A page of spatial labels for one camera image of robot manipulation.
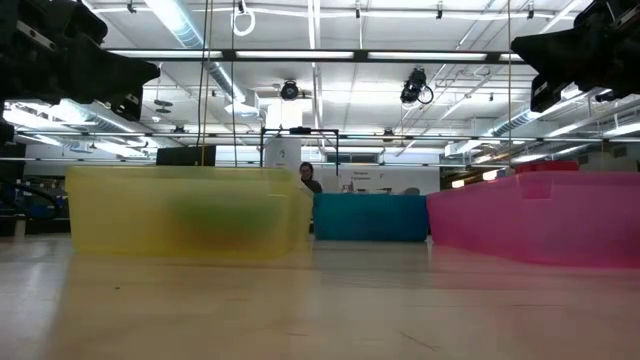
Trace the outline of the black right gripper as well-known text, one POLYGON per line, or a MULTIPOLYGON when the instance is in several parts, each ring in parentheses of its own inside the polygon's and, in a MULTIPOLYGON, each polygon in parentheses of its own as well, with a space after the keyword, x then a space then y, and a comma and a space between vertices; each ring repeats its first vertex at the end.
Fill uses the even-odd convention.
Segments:
POLYGON ((640 0, 592 0, 569 30, 516 37, 510 49, 536 72, 530 110, 542 113, 573 84, 599 103, 640 94, 640 0))

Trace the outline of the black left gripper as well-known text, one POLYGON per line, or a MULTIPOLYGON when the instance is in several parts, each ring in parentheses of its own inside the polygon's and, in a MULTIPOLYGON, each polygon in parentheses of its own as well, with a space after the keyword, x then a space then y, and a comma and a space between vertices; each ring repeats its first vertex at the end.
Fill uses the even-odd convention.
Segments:
POLYGON ((160 70, 104 49, 107 34, 82 0, 0 0, 0 104, 98 102, 138 121, 143 86, 160 70))

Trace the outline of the black monitor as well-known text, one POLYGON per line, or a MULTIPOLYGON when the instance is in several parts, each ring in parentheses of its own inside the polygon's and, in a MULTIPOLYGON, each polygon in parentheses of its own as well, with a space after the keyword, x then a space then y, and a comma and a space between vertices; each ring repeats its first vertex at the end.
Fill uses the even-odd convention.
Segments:
POLYGON ((216 146, 161 148, 157 151, 157 166, 214 166, 216 146))

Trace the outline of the red storage bin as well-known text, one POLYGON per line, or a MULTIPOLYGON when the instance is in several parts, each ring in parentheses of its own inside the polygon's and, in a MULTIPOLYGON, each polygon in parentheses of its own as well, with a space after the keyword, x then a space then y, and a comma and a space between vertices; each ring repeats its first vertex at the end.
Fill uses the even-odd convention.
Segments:
POLYGON ((520 164, 515 167, 515 173, 548 172, 548 171, 578 171, 579 165, 575 161, 540 161, 520 164))

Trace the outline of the yellow translucent plastic bin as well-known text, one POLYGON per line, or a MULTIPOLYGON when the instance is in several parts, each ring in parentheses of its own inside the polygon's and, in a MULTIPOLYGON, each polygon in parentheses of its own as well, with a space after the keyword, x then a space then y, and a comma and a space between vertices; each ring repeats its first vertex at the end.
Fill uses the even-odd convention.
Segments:
POLYGON ((66 171, 72 245, 86 254, 269 259, 308 243, 313 194, 282 168, 73 166, 66 171), (184 195, 274 194, 288 198, 286 245, 271 257, 197 253, 172 242, 163 209, 184 195))

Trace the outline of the pink translucent plastic bin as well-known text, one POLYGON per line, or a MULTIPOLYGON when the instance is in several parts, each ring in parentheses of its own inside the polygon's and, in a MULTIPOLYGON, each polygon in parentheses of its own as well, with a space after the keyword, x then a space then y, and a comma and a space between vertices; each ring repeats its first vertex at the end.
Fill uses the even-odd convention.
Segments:
POLYGON ((433 193, 434 242, 514 261, 640 268, 640 173, 530 172, 433 193))

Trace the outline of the green tape roll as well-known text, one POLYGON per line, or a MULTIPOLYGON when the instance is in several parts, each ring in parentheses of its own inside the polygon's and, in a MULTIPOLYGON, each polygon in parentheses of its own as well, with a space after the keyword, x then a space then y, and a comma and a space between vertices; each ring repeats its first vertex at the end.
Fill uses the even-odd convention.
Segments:
POLYGON ((172 242, 197 253, 271 257, 286 250, 283 195, 184 195, 163 209, 172 242))

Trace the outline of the overhead light bar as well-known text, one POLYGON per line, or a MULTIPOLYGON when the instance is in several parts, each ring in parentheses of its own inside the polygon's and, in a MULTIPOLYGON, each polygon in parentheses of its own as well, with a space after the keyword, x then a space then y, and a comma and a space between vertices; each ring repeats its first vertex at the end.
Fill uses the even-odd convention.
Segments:
POLYGON ((517 54, 483 51, 110 49, 110 52, 147 61, 175 62, 213 59, 225 62, 524 64, 517 54))

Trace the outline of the blue plastic bin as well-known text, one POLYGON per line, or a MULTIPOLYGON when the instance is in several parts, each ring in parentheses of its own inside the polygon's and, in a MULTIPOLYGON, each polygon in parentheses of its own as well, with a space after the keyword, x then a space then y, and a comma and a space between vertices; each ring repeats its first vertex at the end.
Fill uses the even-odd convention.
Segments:
POLYGON ((313 222, 326 241, 424 242, 429 230, 420 195, 316 194, 313 222))

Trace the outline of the person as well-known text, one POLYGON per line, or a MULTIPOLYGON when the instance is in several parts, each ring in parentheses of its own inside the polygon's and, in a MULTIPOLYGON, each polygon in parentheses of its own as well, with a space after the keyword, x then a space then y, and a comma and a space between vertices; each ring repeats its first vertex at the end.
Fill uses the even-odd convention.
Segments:
POLYGON ((302 162, 299 167, 299 174, 302 183, 313 193, 322 193, 321 184, 314 179, 314 168, 309 162, 302 162))

